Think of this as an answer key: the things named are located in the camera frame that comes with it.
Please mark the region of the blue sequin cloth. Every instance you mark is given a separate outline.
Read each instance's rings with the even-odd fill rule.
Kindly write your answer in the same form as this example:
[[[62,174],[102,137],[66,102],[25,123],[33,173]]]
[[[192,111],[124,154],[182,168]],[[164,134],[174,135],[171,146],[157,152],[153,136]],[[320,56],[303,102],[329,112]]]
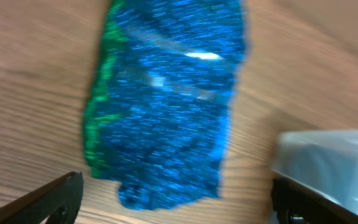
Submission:
[[[218,198],[236,72],[238,0],[113,1],[83,118],[85,160],[132,210]]]

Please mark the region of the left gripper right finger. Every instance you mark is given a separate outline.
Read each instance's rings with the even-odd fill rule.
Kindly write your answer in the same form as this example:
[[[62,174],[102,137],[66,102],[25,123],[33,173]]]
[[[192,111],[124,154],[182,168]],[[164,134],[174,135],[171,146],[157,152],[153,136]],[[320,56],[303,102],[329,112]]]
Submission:
[[[273,179],[272,210],[278,224],[358,224],[358,215],[289,179]]]

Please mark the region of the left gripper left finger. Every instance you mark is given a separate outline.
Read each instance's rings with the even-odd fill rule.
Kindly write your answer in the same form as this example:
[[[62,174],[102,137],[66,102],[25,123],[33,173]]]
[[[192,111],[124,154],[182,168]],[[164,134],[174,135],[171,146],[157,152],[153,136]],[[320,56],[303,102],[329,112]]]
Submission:
[[[0,224],[74,224],[83,198],[81,172],[69,172],[0,208]]]

